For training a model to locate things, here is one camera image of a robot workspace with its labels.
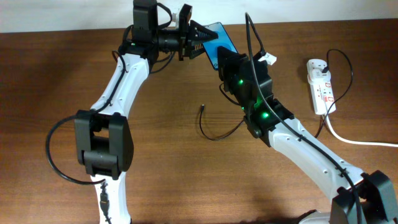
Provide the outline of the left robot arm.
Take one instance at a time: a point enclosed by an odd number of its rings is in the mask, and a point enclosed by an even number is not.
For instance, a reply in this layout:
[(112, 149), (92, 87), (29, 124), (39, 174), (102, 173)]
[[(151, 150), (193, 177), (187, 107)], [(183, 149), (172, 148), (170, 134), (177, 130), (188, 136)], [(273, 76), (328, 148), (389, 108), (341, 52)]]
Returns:
[(132, 164), (134, 144), (128, 117), (141, 85), (152, 73), (161, 52), (176, 53), (180, 60), (202, 54), (203, 43), (218, 34), (191, 20), (192, 7), (183, 5), (177, 27), (159, 24), (158, 9), (171, 11), (157, 1), (133, 2), (133, 23), (116, 51), (116, 69), (105, 91), (90, 110), (77, 112), (77, 159), (95, 186), (100, 223), (131, 223), (126, 202), (126, 172)]

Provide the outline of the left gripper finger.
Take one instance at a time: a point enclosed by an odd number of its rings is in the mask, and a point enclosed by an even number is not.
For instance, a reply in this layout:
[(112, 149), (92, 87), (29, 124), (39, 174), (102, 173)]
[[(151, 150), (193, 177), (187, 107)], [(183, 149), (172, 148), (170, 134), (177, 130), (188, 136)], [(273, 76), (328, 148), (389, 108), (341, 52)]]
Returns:
[(205, 52), (203, 44), (193, 45), (189, 48), (189, 59), (194, 59), (195, 57), (201, 55)]
[(190, 21), (189, 26), (189, 45), (194, 47), (211, 40), (218, 38), (218, 34), (215, 31), (209, 30), (206, 27), (200, 25), (194, 20)]

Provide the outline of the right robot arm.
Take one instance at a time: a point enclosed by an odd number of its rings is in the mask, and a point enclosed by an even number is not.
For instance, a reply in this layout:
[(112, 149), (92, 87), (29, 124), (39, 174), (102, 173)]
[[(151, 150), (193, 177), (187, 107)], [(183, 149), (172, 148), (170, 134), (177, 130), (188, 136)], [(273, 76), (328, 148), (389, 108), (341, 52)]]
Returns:
[(224, 88), (244, 111), (254, 138), (289, 158), (326, 195), (329, 212), (310, 211), (299, 223), (397, 223), (397, 199), (387, 175), (367, 174), (314, 138), (277, 99), (267, 63), (217, 48)]

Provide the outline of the blue screen smartphone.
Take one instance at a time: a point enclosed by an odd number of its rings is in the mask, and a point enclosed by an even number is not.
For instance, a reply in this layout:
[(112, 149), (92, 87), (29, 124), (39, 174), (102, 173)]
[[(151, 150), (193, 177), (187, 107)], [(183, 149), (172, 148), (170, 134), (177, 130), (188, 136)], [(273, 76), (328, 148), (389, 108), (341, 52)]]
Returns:
[(237, 53), (238, 51), (236, 50), (236, 47), (232, 43), (231, 39), (229, 38), (229, 35), (226, 32), (222, 23), (216, 22), (205, 26), (205, 28), (218, 34), (217, 39), (205, 42), (203, 44), (206, 55), (208, 56), (213, 69), (218, 70), (218, 47), (224, 47), (235, 53)]

